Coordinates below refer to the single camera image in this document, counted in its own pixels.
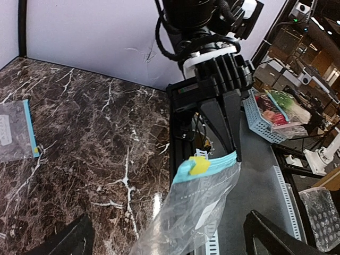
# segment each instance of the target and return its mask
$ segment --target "metal basket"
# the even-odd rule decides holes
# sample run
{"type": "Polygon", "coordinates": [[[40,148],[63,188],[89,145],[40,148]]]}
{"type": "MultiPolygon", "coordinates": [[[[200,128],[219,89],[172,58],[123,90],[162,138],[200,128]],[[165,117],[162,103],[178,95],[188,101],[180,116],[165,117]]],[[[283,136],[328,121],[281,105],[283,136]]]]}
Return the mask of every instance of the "metal basket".
{"type": "Polygon", "coordinates": [[[285,138],[279,134],[274,134],[270,131],[271,125],[266,121],[257,106],[254,93],[255,89],[251,89],[250,96],[243,101],[246,119],[248,121],[249,129],[259,136],[263,137],[270,143],[281,143],[285,138]]]}

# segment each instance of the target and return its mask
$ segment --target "white device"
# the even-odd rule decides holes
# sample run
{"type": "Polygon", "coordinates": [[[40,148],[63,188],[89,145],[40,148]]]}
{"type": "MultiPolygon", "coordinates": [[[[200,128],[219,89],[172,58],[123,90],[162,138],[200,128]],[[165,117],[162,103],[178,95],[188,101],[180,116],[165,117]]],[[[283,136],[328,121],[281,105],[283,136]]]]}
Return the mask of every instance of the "white device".
{"type": "Polygon", "coordinates": [[[300,2],[297,2],[294,6],[294,8],[291,11],[291,16],[294,18],[300,19],[303,16],[306,16],[310,12],[310,7],[302,4],[300,2]]]}
{"type": "Polygon", "coordinates": [[[255,11],[255,8],[257,6],[256,0],[244,0],[242,4],[242,9],[244,10],[244,19],[249,19],[251,15],[253,15],[253,12],[255,11]]]}
{"type": "Polygon", "coordinates": [[[303,164],[299,158],[293,158],[292,155],[288,155],[286,157],[286,162],[287,164],[293,165],[293,166],[298,166],[298,167],[303,167],[303,164]]]}
{"type": "Polygon", "coordinates": [[[235,52],[236,52],[235,46],[229,46],[229,47],[215,50],[213,52],[207,52],[203,54],[196,52],[192,54],[192,57],[188,58],[183,64],[184,77],[186,79],[195,77],[195,66],[199,63],[210,60],[214,57],[224,56],[225,54],[231,54],[235,52]]]}
{"type": "Polygon", "coordinates": [[[297,77],[297,79],[299,81],[301,81],[301,83],[303,85],[307,85],[307,84],[309,84],[312,81],[312,77],[309,74],[305,73],[305,72],[300,73],[300,75],[297,77]]]}
{"type": "Polygon", "coordinates": [[[328,148],[321,147],[316,151],[304,150],[303,153],[314,174],[326,175],[325,167],[334,159],[334,154],[340,148],[340,130],[335,128],[338,135],[328,148]]]}

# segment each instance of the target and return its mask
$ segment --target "dark marble surface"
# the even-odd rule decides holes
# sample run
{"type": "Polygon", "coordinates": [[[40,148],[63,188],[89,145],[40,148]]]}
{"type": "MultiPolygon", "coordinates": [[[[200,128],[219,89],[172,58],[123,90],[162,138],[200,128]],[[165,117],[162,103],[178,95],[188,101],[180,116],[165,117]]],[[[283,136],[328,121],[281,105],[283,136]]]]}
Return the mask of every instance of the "dark marble surface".
{"type": "Polygon", "coordinates": [[[0,164],[0,254],[22,254],[88,213],[94,254],[127,254],[168,192],[162,92],[16,59],[0,104],[29,99],[40,157],[0,164]]]}

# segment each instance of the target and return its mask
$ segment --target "plastic bag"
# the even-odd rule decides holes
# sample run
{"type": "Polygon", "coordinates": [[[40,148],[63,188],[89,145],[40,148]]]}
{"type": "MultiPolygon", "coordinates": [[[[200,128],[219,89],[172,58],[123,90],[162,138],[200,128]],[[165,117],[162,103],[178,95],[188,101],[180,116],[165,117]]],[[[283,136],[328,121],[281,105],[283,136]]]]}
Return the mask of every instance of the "plastic bag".
{"type": "Polygon", "coordinates": [[[0,162],[39,157],[28,100],[0,104],[0,162]]]}
{"type": "Polygon", "coordinates": [[[160,212],[130,255],[187,254],[213,236],[226,197],[239,179],[241,163],[236,162],[236,152],[209,161],[207,172],[200,175],[189,174],[194,161],[180,165],[160,212]]]}
{"type": "Polygon", "coordinates": [[[328,252],[340,244],[340,218],[330,192],[324,187],[299,192],[306,207],[317,248],[328,252]]]}
{"type": "Polygon", "coordinates": [[[300,126],[300,125],[289,126],[289,127],[285,127],[282,129],[272,129],[271,131],[272,133],[277,133],[286,139],[292,139],[295,136],[304,136],[304,135],[307,136],[308,135],[307,130],[303,126],[300,126]]]}
{"type": "Polygon", "coordinates": [[[265,93],[255,95],[256,103],[261,109],[262,117],[274,126],[282,126],[288,124],[286,117],[274,105],[272,100],[265,93]]]}
{"type": "Polygon", "coordinates": [[[302,108],[294,97],[283,91],[269,90],[268,96],[277,103],[285,113],[291,118],[297,118],[302,124],[308,124],[311,114],[302,108]]]}

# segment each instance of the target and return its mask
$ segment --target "white wall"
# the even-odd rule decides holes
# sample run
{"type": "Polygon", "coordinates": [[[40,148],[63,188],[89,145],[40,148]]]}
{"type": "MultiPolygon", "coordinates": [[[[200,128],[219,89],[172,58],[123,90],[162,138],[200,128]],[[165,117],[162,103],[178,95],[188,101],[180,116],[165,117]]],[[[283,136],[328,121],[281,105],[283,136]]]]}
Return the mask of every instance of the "white wall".
{"type": "Polygon", "coordinates": [[[0,0],[0,69],[18,54],[18,0],[0,0]]]}
{"type": "Polygon", "coordinates": [[[264,4],[262,12],[253,31],[247,40],[241,42],[241,54],[245,59],[251,59],[262,40],[266,36],[272,23],[275,21],[286,0],[259,0],[264,4]]]}
{"type": "MultiPolygon", "coordinates": [[[[284,0],[263,0],[264,11],[243,53],[250,58],[284,0]]],[[[177,63],[155,43],[154,0],[30,0],[28,56],[164,89],[183,80],[177,63]]],[[[162,39],[172,49],[165,31],[162,39]]]]}

